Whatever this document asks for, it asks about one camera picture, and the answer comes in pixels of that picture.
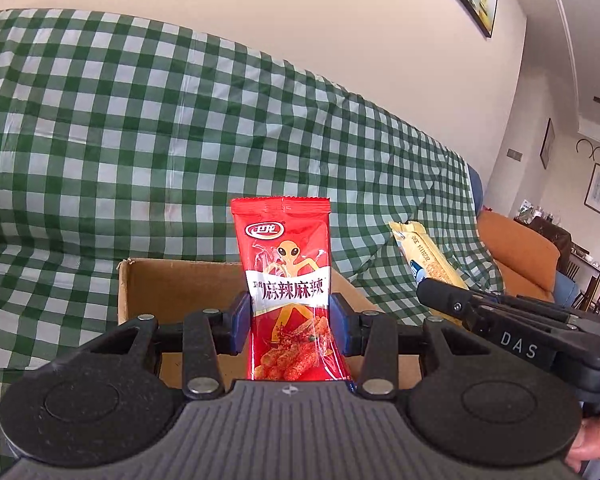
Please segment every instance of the alien cartoon illustration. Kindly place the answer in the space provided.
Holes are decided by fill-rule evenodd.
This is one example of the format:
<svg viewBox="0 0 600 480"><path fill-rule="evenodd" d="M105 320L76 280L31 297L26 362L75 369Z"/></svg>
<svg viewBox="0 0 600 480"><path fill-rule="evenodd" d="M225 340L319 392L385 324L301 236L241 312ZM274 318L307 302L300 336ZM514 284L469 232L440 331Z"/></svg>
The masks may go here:
<svg viewBox="0 0 600 480"><path fill-rule="evenodd" d="M296 260L300 255L300 248L291 240L284 240L283 242L280 242L280 245L278 246L278 255L284 263L270 263L266 269L264 269L265 274L270 274L272 270L277 269L280 270L286 277L295 278L298 276L300 269L305 266L310 266L313 270L320 269L313 258L305 258L304 260L296 263ZM277 343L280 340L280 329L288 323L293 309L296 309L307 319L311 319L314 316L312 311L302 304L286 304L284 307L282 307L280 315L276 320L276 324L273 327L273 331L271 332L271 341L273 343Z"/></svg>

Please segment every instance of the snack bag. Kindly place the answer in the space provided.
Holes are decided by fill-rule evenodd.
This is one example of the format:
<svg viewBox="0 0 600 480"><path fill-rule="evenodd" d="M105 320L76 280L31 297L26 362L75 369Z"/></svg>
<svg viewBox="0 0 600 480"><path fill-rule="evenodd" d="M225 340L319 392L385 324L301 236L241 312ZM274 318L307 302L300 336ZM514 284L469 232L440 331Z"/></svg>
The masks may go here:
<svg viewBox="0 0 600 480"><path fill-rule="evenodd" d="M427 235L427 230L418 222L408 222L399 224L398 222L389 222L389 227L394 233L395 241L398 242L400 252L407 260L416 283L420 283L424 278L433 278L441 282L469 288L466 286L458 272L449 264L444 254L433 243L433 240ZM442 316L449 321L462 325L461 321L442 314L437 310L430 309L436 316Z"/></svg>
<svg viewBox="0 0 600 480"><path fill-rule="evenodd" d="M252 304L248 379L349 379L329 328L330 209L327 198L231 202Z"/></svg>

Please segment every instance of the yellow snack bag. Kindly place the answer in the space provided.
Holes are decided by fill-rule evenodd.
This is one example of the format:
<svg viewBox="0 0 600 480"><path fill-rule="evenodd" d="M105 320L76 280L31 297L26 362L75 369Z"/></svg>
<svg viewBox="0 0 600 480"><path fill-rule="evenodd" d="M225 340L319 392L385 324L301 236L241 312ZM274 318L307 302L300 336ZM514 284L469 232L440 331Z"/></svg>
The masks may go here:
<svg viewBox="0 0 600 480"><path fill-rule="evenodd" d="M400 247L400 252L407 260L416 283L420 283L424 278L433 278L441 282L469 288L466 286L458 272L449 264L444 254L433 243L433 240L427 235L427 230L418 222L408 222L400 224L398 222L389 222L389 227L394 233L395 241ZM442 316L446 319L460 325L461 322L441 312L431 309L436 316Z"/></svg>

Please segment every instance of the wooden chair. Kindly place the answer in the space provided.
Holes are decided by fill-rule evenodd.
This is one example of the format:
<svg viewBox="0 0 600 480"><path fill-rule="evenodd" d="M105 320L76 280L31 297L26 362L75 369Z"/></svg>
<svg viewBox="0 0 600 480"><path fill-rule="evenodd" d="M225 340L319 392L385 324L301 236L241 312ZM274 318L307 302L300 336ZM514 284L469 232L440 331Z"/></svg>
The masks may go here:
<svg viewBox="0 0 600 480"><path fill-rule="evenodd" d="M584 298L584 294L582 293L582 291L580 291L578 293L578 295L576 296L576 299L573 300L573 304L571 305L571 308L580 308L583 298Z"/></svg>
<svg viewBox="0 0 600 480"><path fill-rule="evenodd" d="M569 261L569 265L567 266L567 278L570 280L576 281L576 274L580 270L580 266L572 261Z"/></svg>
<svg viewBox="0 0 600 480"><path fill-rule="evenodd" d="M587 285L587 290L584 293L582 302L578 306L578 308L580 310L584 310L585 312L587 310L589 310L591 301L593 300L593 295L596 293L597 285L598 285L598 280L592 276L591 279L589 280L589 285Z"/></svg>

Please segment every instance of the human hand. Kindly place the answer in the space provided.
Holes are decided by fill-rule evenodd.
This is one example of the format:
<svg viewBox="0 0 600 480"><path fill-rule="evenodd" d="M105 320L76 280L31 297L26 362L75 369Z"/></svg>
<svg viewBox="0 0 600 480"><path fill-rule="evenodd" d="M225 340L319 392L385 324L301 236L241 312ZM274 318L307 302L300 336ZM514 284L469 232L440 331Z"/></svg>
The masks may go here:
<svg viewBox="0 0 600 480"><path fill-rule="evenodd" d="M600 416L583 419L565 462L579 472L585 460L600 460Z"/></svg>

